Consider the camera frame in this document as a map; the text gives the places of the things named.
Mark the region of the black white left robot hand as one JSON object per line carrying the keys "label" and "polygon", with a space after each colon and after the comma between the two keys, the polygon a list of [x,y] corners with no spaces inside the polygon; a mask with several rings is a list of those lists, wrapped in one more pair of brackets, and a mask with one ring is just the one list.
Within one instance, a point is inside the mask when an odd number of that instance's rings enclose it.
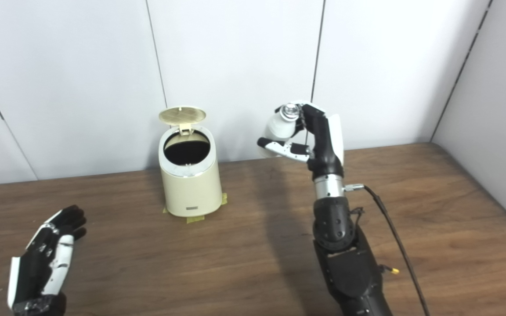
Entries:
{"label": "black white left robot hand", "polygon": [[7,305],[14,316],[65,314],[67,298],[61,289],[86,222],[82,208],[63,208],[40,224],[22,256],[11,258]]}

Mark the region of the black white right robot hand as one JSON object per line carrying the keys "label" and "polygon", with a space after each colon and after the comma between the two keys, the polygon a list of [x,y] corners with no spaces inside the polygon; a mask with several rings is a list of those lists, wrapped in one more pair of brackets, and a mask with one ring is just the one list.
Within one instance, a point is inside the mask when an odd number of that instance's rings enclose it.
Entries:
{"label": "black white right robot hand", "polygon": [[[313,135],[312,147],[290,141],[303,130]],[[281,156],[305,162],[313,179],[345,176],[340,118],[328,116],[315,104],[295,101],[279,106],[269,118],[257,146],[267,157]]]}

